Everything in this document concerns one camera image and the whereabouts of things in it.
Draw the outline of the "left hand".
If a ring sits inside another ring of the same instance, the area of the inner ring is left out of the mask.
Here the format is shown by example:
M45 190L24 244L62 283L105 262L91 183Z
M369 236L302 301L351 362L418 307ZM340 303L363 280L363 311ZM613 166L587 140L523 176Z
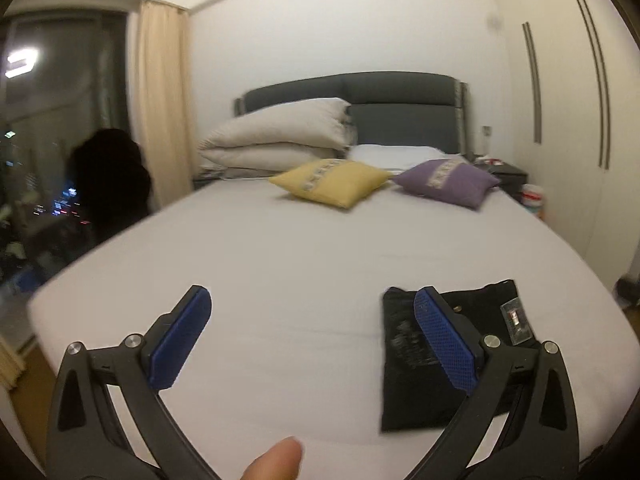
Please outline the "left hand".
M242 474L241 480L296 480L304 456L303 445L288 437L257 457Z

